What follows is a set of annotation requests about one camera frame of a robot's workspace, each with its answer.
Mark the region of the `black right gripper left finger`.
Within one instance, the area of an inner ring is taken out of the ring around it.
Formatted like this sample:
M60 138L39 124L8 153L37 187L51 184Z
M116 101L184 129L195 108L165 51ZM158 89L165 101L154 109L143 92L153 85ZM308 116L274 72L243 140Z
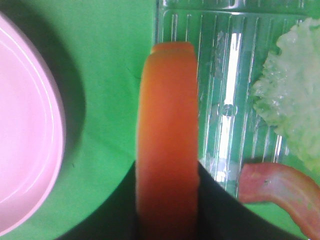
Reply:
M136 176L133 163L111 195L59 240L137 240Z

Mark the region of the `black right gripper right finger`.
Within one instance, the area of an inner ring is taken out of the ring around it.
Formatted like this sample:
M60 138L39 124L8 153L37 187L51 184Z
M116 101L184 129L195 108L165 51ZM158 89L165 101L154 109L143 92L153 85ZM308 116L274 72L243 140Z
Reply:
M268 223L227 193L198 163L199 240L299 240Z

